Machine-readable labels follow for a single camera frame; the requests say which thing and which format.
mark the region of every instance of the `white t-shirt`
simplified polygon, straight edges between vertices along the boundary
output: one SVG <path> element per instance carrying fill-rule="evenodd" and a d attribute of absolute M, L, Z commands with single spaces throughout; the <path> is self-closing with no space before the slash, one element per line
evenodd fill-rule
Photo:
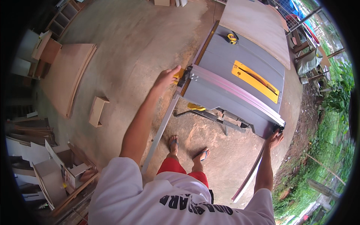
<path fill-rule="evenodd" d="M 258 190 L 245 209 L 210 204 L 207 187 L 182 173 L 162 172 L 143 182 L 130 158 L 114 158 L 103 169 L 92 196 L 89 224 L 272 224 L 271 191 Z"/>

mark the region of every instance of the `yellow throat plate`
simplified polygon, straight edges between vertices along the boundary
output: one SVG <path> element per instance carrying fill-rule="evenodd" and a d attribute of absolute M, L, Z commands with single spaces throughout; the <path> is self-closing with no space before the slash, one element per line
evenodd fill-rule
<path fill-rule="evenodd" d="M 256 88 L 276 104 L 278 103 L 279 90 L 249 67 L 235 60 L 231 73 Z"/>

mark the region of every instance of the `person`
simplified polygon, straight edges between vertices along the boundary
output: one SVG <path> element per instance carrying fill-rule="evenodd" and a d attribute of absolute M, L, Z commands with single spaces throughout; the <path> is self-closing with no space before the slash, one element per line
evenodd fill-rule
<path fill-rule="evenodd" d="M 139 164 L 155 106 L 179 70 L 177 66 L 160 73 L 124 135 L 119 157 L 102 170 L 89 206 L 89 224 L 275 224 L 270 152 L 283 140 L 278 130 L 265 141 L 254 195 L 243 210 L 211 204 L 201 164 L 210 150 L 206 148 L 195 157 L 192 172 L 186 174 L 176 156 L 176 136 L 169 140 L 170 153 L 158 174 L 143 187 Z"/>

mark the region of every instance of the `hand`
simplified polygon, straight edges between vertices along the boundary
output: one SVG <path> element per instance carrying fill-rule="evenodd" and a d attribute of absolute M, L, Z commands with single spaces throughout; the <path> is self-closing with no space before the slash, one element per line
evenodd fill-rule
<path fill-rule="evenodd" d="M 157 89 L 161 94 L 163 94 L 166 88 L 176 80 L 174 75 L 178 73 L 181 69 L 180 65 L 177 65 L 174 69 L 167 69 L 160 73 L 156 79 L 153 88 Z"/>
<path fill-rule="evenodd" d="M 269 150 L 273 149 L 274 147 L 278 146 L 280 142 L 284 139 L 284 132 L 282 132 L 279 136 L 280 129 L 277 129 L 266 141 L 265 141 L 265 148 L 268 147 Z"/>

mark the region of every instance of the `flip-flop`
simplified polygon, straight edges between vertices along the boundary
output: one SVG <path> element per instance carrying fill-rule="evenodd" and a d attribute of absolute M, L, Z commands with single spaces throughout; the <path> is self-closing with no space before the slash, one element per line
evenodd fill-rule
<path fill-rule="evenodd" d="M 172 140 L 172 142 L 170 143 L 170 146 L 171 146 L 173 143 L 176 143 L 176 144 L 177 144 L 177 147 L 179 148 L 179 143 L 177 142 L 176 139 Z"/>
<path fill-rule="evenodd" d="M 204 161 L 204 160 L 207 158 L 207 151 L 202 151 L 201 154 L 204 153 L 204 152 L 205 152 L 205 158 L 203 158 L 203 159 L 200 160 L 200 161 Z"/>

